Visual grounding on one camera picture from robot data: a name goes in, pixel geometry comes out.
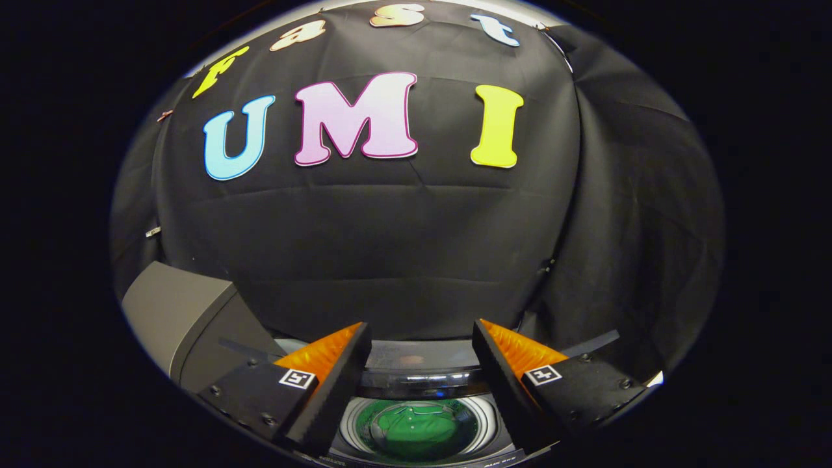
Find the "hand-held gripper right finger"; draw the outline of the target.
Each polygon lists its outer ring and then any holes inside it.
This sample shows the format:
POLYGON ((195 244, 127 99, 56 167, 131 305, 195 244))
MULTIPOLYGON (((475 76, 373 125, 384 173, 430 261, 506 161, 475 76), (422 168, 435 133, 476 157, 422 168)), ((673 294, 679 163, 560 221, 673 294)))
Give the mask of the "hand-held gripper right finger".
POLYGON ((585 438, 623 415, 649 390, 598 356, 593 343, 559 352, 478 319, 473 350, 512 442, 526 452, 585 438))

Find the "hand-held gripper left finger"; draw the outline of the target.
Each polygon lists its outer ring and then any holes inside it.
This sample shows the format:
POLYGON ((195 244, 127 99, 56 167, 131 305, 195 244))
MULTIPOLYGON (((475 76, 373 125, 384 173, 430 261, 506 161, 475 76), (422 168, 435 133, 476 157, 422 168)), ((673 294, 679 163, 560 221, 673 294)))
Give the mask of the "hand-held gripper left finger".
POLYGON ((197 399, 255 439, 323 456, 371 348, 371 327, 357 322, 281 358, 249 356, 204 385, 197 399))

